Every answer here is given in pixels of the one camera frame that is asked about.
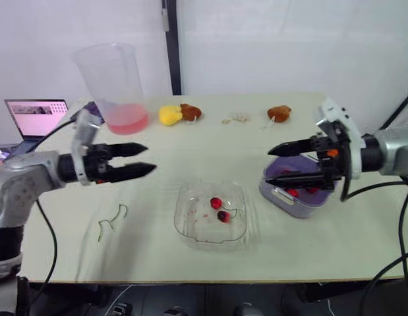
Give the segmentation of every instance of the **laptop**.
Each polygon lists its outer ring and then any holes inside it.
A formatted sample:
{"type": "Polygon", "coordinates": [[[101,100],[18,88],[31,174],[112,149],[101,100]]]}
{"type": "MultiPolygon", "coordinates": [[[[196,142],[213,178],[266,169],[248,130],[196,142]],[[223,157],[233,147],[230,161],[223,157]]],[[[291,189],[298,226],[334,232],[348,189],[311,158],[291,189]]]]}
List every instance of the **laptop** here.
{"type": "Polygon", "coordinates": [[[8,99],[5,103],[23,139],[11,156],[26,153],[50,133],[67,112],[65,100],[8,99]]]}

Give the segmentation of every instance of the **white table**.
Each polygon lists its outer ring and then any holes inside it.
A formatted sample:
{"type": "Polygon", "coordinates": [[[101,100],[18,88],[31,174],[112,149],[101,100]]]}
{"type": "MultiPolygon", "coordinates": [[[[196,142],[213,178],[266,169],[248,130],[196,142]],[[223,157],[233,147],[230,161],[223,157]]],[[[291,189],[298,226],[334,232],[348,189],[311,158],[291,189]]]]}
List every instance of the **white table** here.
{"type": "MultiPolygon", "coordinates": [[[[117,136],[103,127],[96,143],[140,142],[150,150],[131,160],[155,163],[158,168],[139,180],[89,187],[68,184],[64,190],[41,197],[59,243],[52,281],[298,282],[372,278],[399,257],[397,222],[405,187],[382,188],[341,203],[339,186],[323,209],[306,220],[288,215],[258,191],[262,171],[273,159],[266,152],[281,142],[317,132],[311,113],[323,99],[320,93],[157,98],[148,104],[154,111],[153,121],[141,133],[117,136]],[[200,107],[204,117],[193,125],[181,122],[162,126],[156,110],[179,103],[200,107]],[[292,108],[291,119],[262,129],[268,123],[267,109],[283,104],[292,108]],[[251,121],[221,124],[236,112],[248,113],[251,121]],[[228,179],[242,186],[249,223],[245,250],[198,251],[180,241],[173,226],[175,203],[182,181],[191,178],[228,179]],[[128,205],[128,216],[117,222],[114,232],[107,229],[98,242],[98,221],[112,218],[119,203],[128,205]]],[[[79,106],[72,106],[68,116],[79,106]]],[[[72,137],[72,128],[65,128],[40,149],[69,152],[72,137]]],[[[364,174],[352,183],[351,191],[387,180],[395,178],[364,174]]],[[[408,249],[408,210],[404,233],[408,249]]],[[[21,275],[44,280],[53,245],[36,207],[26,225],[22,250],[21,275]]],[[[387,274],[401,275],[401,267],[387,274]]]]}

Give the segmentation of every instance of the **cherry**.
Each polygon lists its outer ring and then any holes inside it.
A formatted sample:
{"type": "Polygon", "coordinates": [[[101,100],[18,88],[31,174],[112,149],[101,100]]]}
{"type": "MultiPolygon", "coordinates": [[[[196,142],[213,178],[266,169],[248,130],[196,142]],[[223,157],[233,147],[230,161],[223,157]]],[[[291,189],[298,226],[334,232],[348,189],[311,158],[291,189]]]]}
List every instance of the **cherry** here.
{"type": "Polygon", "coordinates": [[[213,209],[219,209],[220,207],[223,206],[223,201],[219,197],[213,197],[210,200],[210,203],[213,209]]]}
{"type": "Polygon", "coordinates": [[[285,191],[291,196],[294,196],[295,198],[299,197],[299,193],[296,189],[285,189],[285,191]]]}
{"type": "Polygon", "coordinates": [[[230,221],[230,213],[226,211],[218,211],[217,218],[223,223],[228,223],[230,221]]]}
{"type": "Polygon", "coordinates": [[[313,193],[316,193],[319,189],[318,188],[306,188],[305,190],[306,192],[313,194],[313,193]]]}

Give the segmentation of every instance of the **purple bowl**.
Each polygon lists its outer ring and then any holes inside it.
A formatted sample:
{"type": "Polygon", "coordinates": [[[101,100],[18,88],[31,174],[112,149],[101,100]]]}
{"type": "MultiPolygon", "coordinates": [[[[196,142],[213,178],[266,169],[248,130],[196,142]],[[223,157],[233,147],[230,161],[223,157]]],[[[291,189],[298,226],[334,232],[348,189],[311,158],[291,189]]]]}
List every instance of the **purple bowl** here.
{"type": "Polygon", "coordinates": [[[278,157],[264,170],[264,177],[259,185],[261,194],[292,216],[304,219],[310,217],[315,210],[325,204],[331,191],[318,190],[309,193],[305,189],[297,189],[299,197],[293,197],[283,189],[265,182],[265,178],[278,176],[285,170],[316,172],[318,165],[316,161],[302,155],[278,157]]]}

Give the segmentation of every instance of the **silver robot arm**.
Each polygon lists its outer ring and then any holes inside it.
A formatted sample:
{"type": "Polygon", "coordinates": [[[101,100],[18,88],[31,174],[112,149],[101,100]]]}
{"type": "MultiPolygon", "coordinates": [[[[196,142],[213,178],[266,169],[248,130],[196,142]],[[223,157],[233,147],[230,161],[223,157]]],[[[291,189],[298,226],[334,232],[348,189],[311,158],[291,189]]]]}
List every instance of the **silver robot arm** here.
{"type": "Polygon", "coordinates": [[[279,144],[268,154],[294,156],[314,151],[318,172],[290,172],[267,178],[267,183],[280,188],[333,190],[334,182],[343,176],[349,181],[369,171],[408,179],[408,126],[361,136],[346,109],[331,99],[317,110],[315,121],[325,134],[319,132],[306,140],[279,144]]]}
{"type": "MultiPolygon", "coordinates": [[[[112,167],[112,158],[137,155],[147,148],[136,143],[92,145],[100,126],[98,118],[88,111],[79,114],[76,125],[71,154],[27,153],[0,167],[0,312],[17,311],[16,275],[22,263],[23,229],[41,194],[75,181],[89,185],[140,178],[156,168],[148,163],[112,167]]],[[[19,313],[25,315],[25,309],[19,313]]]]}

